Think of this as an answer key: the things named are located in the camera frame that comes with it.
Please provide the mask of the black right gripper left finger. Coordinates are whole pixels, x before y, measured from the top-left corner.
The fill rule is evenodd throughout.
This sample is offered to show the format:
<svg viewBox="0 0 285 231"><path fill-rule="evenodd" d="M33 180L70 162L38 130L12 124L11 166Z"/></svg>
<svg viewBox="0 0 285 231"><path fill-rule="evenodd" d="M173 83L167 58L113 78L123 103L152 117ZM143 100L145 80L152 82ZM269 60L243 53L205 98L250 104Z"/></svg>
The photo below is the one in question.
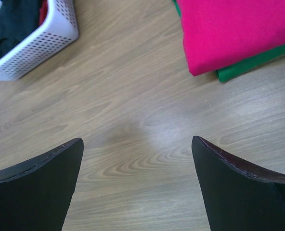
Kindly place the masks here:
<svg viewBox="0 0 285 231"><path fill-rule="evenodd" d="M60 231L83 157L74 138L44 154L0 170L0 231Z"/></svg>

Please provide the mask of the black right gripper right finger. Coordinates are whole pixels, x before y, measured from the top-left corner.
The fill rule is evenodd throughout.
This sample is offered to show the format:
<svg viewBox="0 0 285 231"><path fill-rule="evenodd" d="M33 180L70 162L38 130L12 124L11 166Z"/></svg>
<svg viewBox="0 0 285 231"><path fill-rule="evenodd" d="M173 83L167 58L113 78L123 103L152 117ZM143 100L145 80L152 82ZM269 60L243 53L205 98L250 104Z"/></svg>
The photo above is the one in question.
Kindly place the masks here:
<svg viewBox="0 0 285 231"><path fill-rule="evenodd" d="M212 231L285 231L285 174L200 136L193 136L192 153Z"/></svg>

